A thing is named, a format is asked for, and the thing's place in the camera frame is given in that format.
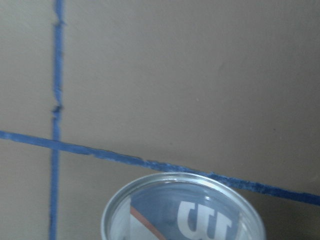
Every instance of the beige floor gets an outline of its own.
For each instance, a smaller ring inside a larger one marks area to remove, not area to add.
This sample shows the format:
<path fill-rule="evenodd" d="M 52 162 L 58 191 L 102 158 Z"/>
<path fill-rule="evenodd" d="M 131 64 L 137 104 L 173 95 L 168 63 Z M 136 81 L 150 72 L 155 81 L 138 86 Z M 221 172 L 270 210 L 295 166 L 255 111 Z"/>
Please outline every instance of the beige floor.
<path fill-rule="evenodd" d="M 0 130 L 51 137 L 52 1 L 1 0 Z M 64 142 L 320 195 L 318 1 L 66 0 Z M 60 155 L 59 240 L 100 239 L 154 171 Z M 0 140 L 0 239 L 48 232 L 50 150 Z M 269 240 L 320 238 L 320 208 L 243 190 Z"/>

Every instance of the tape strip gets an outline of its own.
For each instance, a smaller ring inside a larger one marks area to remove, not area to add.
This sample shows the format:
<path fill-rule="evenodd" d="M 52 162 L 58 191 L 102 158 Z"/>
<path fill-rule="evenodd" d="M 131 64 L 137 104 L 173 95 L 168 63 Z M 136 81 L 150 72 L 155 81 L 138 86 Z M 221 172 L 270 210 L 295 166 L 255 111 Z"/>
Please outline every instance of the tape strip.
<path fill-rule="evenodd" d="M 249 190 L 255 193 L 266 194 L 284 199 L 290 199 L 307 204 L 313 204 L 320 206 L 320 196 L 305 192 L 295 192 L 279 188 L 276 186 L 266 185 L 259 182 L 246 181 L 239 178 L 228 177 L 216 174 L 214 172 L 203 172 L 195 169 L 191 169 L 185 166 L 174 165 L 165 162 L 157 162 L 150 160 L 143 160 L 139 157 L 128 156 L 119 154 L 112 151 L 95 149 L 82 145 L 75 145 L 70 143 L 64 143 L 61 141 L 49 140 L 46 138 L 29 136 L 19 133 L 0 131 L 0 139 L 12 140 L 14 142 L 31 144 L 44 148 L 49 148 L 58 151 L 65 151 L 74 154 L 92 155 L 95 158 L 104 159 L 113 162 L 119 162 L 128 165 L 140 166 L 161 172 L 185 172 L 202 175 L 216 181 L 221 182 L 232 188 Z"/>
<path fill-rule="evenodd" d="M 60 121 L 62 111 L 62 72 L 63 72 L 63 0 L 55 1 L 55 14 L 58 18 L 54 25 L 54 62 L 53 93 L 56 106 L 52 111 L 52 139 L 60 140 Z M 49 240 L 57 239 L 58 199 L 59 199 L 59 150 L 53 149 L 51 154 L 51 186 L 49 209 Z"/>

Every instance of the blue label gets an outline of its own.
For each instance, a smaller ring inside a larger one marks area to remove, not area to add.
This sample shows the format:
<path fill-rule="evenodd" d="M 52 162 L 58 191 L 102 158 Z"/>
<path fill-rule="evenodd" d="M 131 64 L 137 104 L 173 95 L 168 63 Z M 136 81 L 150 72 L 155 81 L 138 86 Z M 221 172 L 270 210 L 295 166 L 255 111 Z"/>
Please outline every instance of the blue label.
<path fill-rule="evenodd" d="M 239 222 L 239 210 L 229 198 L 190 183 L 139 190 L 131 196 L 130 212 L 160 240 L 234 240 Z"/>

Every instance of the metal rim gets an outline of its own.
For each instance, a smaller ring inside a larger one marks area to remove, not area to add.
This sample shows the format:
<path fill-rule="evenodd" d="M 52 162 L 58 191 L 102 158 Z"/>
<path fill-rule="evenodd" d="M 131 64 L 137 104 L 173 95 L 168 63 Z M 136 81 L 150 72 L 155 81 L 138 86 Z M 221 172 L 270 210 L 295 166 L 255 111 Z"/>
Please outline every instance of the metal rim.
<path fill-rule="evenodd" d="M 205 187 L 212 188 L 216 191 L 221 192 L 227 198 L 232 199 L 232 201 L 238 205 L 242 210 L 245 210 L 247 213 L 246 215 L 255 220 L 254 223 L 256 224 L 256 228 L 259 231 L 259 235 L 262 237 L 261 240 L 266 239 L 265 227 L 263 225 L 263 221 L 254 207 L 239 193 L 231 189 L 230 187 L 213 180 L 211 178 L 201 176 L 194 173 L 187 173 L 187 172 L 163 172 L 163 173 L 155 173 L 147 176 L 143 176 L 138 178 L 124 187 L 122 187 L 115 195 L 109 200 L 108 204 L 104 208 L 102 218 L 101 218 L 101 237 L 102 240 L 111 240 L 106 236 L 106 223 L 107 228 L 110 228 L 110 218 L 113 216 L 115 210 L 119 206 L 119 204 L 128 197 L 131 193 L 135 192 L 136 190 L 141 189 L 142 187 L 150 186 L 152 184 L 159 184 L 159 183 L 171 183 L 171 182 L 178 182 L 178 183 L 190 183 L 201 185 Z"/>

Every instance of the blue line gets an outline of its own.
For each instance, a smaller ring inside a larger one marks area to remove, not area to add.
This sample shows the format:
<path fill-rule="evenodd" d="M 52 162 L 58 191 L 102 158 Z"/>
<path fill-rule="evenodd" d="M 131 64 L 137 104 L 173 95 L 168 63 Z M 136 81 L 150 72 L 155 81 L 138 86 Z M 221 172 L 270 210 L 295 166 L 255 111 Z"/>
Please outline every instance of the blue line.
<path fill-rule="evenodd" d="M 104 159 L 112 162 L 119 162 L 128 165 L 140 166 L 152 170 L 162 172 L 185 172 L 202 175 L 216 181 L 221 182 L 232 188 L 249 190 L 252 192 L 266 194 L 274 197 L 280 197 L 284 199 L 290 199 L 307 204 L 313 204 L 320 206 L 320 196 L 305 192 L 295 192 L 286 189 L 282 189 L 276 186 L 270 186 L 259 182 L 246 181 L 239 178 L 228 177 L 216 174 L 214 172 L 203 172 L 195 169 L 191 169 L 185 166 L 174 165 L 170 163 L 143 160 L 139 157 L 123 155 L 112 151 L 95 149 L 82 145 L 75 145 L 70 143 L 64 143 L 61 141 L 49 140 L 46 138 L 29 136 L 19 133 L 12 133 L 6 131 L 0 131 L 0 139 L 12 140 L 14 142 L 31 144 L 35 146 L 45 147 L 57 151 L 65 151 L 74 154 L 92 155 L 95 158 Z"/>
<path fill-rule="evenodd" d="M 53 93 L 56 106 L 52 111 L 52 139 L 61 139 L 60 122 L 62 103 L 63 80 L 63 0 L 55 1 L 55 13 L 58 22 L 54 25 L 54 62 L 53 62 Z M 52 149 L 51 154 L 51 186 L 49 210 L 49 240 L 57 239 L 58 200 L 59 200 L 59 150 Z"/>

